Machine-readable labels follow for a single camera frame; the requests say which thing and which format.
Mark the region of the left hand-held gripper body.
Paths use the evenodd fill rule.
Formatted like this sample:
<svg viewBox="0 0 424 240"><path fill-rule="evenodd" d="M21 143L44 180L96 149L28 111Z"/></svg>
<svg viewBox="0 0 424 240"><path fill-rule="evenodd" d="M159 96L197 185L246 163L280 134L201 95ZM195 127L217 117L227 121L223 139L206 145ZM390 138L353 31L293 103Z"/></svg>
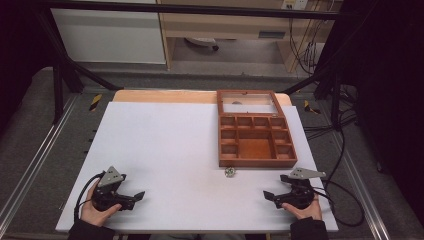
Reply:
<svg viewBox="0 0 424 240"><path fill-rule="evenodd" d="M121 185L121 174L115 167L110 166L100 178L92 195L93 206L98 211L105 211L115 204L121 204L121 210L132 210L135 205L131 196L117 193Z"/></svg>

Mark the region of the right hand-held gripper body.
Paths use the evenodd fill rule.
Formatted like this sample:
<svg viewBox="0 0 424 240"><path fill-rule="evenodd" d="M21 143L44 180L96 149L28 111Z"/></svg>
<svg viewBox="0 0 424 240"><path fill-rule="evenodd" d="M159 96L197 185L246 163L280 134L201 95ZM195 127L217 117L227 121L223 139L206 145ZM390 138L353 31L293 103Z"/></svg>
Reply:
<svg viewBox="0 0 424 240"><path fill-rule="evenodd" d="M290 185L291 191L286 194L275 196L273 202L277 208L280 208L283 203L289 203L298 209L305 209L311 204L314 198L314 190L311 186L310 179L325 176L325 172L295 168L288 175L290 183L287 184Z"/></svg>

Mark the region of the brown wooden compartment box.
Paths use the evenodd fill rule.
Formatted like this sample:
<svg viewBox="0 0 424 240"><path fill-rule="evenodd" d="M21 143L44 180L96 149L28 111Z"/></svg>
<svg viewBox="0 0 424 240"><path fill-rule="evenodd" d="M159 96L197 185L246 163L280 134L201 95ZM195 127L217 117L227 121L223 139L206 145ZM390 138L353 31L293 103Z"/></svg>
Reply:
<svg viewBox="0 0 424 240"><path fill-rule="evenodd" d="M220 167L292 168L297 154L273 91L218 90Z"/></svg>

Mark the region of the person's right hand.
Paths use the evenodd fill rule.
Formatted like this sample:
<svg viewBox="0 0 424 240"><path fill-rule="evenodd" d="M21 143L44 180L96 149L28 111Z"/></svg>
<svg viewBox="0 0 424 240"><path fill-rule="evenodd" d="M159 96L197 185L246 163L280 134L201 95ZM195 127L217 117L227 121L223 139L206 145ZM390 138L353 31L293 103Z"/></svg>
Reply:
<svg viewBox="0 0 424 240"><path fill-rule="evenodd" d="M311 204L305 209L298 209L289 203L283 203L282 208L289 213L293 214L298 220L312 218L313 220L322 219L322 210L319 203L319 196L314 195Z"/></svg>

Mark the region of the person's left hand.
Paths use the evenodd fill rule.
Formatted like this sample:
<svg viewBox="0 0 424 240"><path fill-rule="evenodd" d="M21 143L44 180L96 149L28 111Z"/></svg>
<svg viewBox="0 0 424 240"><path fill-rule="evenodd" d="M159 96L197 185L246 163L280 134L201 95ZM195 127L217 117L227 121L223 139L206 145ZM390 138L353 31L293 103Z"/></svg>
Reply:
<svg viewBox="0 0 424 240"><path fill-rule="evenodd" d="M92 195L97 184L98 182L95 182L87 192L86 201L81 209L80 219L91 225L102 227L108 218L121 209L122 205L115 204L105 211L98 211L92 204Z"/></svg>

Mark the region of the white board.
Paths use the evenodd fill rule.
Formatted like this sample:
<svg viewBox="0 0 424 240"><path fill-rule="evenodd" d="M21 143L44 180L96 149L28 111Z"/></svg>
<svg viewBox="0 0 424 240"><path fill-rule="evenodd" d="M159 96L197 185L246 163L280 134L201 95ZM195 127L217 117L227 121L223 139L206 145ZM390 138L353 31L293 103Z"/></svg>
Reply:
<svg viewBox="0 0 424 240"><path fill-rule="evenodd" d="M83 186L109 167L127 176L119 193L144 195L107 221L121 233L280 233L293 221L263 196L289 191L283 170L239 168L226 177L214 104L109 103L57 230L71 228Z"/></svg>

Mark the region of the yellow black tape strip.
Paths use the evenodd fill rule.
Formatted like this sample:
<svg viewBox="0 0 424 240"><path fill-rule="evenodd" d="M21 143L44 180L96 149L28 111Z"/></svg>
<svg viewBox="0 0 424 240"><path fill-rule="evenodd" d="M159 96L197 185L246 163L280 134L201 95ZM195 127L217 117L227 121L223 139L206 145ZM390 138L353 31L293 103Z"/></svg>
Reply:
<svg viewBox="0 0 424 240"><path fill-rule="evenodd" d="M96 95L94 96L94 98L93 98L93 100L92 100L92 102L91 102L91 104L90 104L90 107L89 107L89 111L90 111L90 112L92 112L92 111L95 111L95 110L96 110L96 108L97 108L97 106L98 106L98 104L99 104L99 102L100 102L101 98L102 98L102 94L96 94Z"/></svg>
<svg viewBox="0 0 424 240"><path fill-rule="evenodd" d="M305 112L312 112L314 114L321 114L321 111L319 109L312 108L309 101L307 101L307 100L304 100L304 111Z"/></svg>

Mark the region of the light wooden table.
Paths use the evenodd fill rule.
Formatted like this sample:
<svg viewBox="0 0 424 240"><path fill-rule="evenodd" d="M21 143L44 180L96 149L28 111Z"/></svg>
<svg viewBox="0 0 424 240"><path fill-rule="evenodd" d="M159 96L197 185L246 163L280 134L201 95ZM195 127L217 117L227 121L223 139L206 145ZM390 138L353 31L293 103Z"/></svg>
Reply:
<svg viewBox="0 0 424 240"><path fill-rule="evenodd" d="M266 94L270 90L218 90L218 91L195 91L195 90L119 90L115 93L113 102L150 102L150 103L218 103L218 92L240 93L241 95ZM274 93L275 102L279 105L292 106L290 97L284 93Z"/></svg>

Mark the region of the white cabinet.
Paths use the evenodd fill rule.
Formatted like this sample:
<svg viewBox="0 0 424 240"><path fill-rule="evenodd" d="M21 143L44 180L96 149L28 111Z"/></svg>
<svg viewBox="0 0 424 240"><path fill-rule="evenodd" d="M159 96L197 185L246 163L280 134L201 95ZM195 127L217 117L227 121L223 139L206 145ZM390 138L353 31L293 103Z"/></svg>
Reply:
<svg viewBox="0 0 424 240"><path fill-rule="evenodd" d="M78 62L166 62L156 13L53 9L68 55Z"/></svg>

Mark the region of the dark curtain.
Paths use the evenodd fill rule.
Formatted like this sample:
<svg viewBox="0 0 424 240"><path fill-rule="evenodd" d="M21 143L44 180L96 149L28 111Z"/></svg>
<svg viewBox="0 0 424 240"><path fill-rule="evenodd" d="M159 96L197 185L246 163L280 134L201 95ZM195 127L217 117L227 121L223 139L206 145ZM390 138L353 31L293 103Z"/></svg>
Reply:
<svg viewBox="0 0 424 240"><path fill-rule="evenodd" d="M342 81L376 158L424 224L424 0L344 0L366 18L352 39Z"/></svg>
<svg viewBox="0 0 424 240"><path fill-rule="evenodd" d="M25 96L32 77L51 65L29 4L29 0L0 0L0 134Z"/></svg>

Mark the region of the office chair wheel base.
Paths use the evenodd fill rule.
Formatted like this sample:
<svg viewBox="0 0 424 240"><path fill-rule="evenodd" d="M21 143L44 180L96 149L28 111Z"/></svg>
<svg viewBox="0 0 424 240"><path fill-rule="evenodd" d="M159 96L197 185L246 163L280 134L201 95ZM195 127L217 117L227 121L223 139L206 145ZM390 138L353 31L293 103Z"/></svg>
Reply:
<svg viewBox="0 0 424 240"><path fill-rule="evenodd" d="M213 38L186 38L186 41L203 47L211 47L213 51L218 51L219 46Z"/></svg>

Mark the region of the light wooden desk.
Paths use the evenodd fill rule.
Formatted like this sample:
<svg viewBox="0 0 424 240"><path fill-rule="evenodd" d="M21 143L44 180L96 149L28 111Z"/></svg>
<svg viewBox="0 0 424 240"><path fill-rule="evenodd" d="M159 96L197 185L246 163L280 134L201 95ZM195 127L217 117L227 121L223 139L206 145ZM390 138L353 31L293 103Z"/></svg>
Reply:
<svg viewBox="0 0 424 240"><path fill-rule="evenodd" d="M283 0L156 0L159 4L282 9ZM335 0L308 0L305 10L337 11ZM171 60L174 38L262 39L277 43L283 63L290 72L298 66L307 45L324 44L332 30L331 20L248 18L231 16L160 14L166 60Z"/></svg>

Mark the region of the aluminium rail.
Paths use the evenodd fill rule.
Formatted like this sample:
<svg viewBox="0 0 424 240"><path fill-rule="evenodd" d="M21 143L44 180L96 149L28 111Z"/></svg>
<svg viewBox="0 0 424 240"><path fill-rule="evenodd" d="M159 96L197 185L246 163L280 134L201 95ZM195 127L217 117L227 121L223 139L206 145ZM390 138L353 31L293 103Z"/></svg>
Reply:
<svg viewBox="0 0 424 240"><path fill-rule="evenodd" d="M346 174L351 182L353 190L362 204L365 218L375 240L390 240L389 232L372 200L364 180L362 179L345 143L344 135L340 132L333 133L333 139L341 152L341 159L345 165Z"/></svg>
<svg viewBox="0 0 424 240"><path fill-rule="evenodd" d="M54 146L56 139L58 138L64 125L66 124L79 97L79 94L72 94L67 100L63 108L63 115L59 118L57 123L51 126L49 132L43 139L43 142L41 143L35 155L32 157L31 162L29 163L28 167L20 178L17 186L12 191L5 205L1 208L0 236L5 234L7 228L12 222L12 219L14 218L34 179L36 178L38 172L44 164L45 159L47 158L52 147Z"/></svg>

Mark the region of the white wall socket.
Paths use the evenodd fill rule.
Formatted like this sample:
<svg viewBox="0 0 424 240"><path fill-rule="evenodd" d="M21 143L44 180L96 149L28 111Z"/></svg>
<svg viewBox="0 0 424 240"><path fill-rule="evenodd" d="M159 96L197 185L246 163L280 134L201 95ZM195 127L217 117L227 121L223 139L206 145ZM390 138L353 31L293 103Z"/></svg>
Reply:
<svg viewBox="0 0 424 240"><path fill-rule="evenodd" d="M308 0L283 0L282 9L305 10Z"/></svg>

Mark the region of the black metal frame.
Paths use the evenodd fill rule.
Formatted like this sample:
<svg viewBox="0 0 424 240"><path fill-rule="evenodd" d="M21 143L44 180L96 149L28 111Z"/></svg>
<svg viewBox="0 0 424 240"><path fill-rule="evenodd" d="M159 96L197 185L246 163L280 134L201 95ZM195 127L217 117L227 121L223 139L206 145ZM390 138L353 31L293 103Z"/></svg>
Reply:
<svg viewBox="0 0 424 240"><path fill-rule="evenodd" d="M123 87L114 85L99 77L98 75L75 62L68 55L59 31L53 29L55 21L49 20L47 18L47 15L51 9L231 17L237 16L248 18L331 20L335 22L355 23L357 26L360 26L360 21L365 19L365 16L354 12L272 10L264 8L102 1L34 0L28 5L28 10L32 12L34 18L36 19L38 28L40 29L40 35L46 38L47 48L52 51L51 56L57 62L57 65L54 66L53 69L65 69L65 73L63 75L59 75L59 77L54 77L54 81L59 82L60 78L63 78L65 83L68 85L68 88L74 93L81 93L84 89L84 84L79 77L80 74L109 91L123 90Z"/></svg>

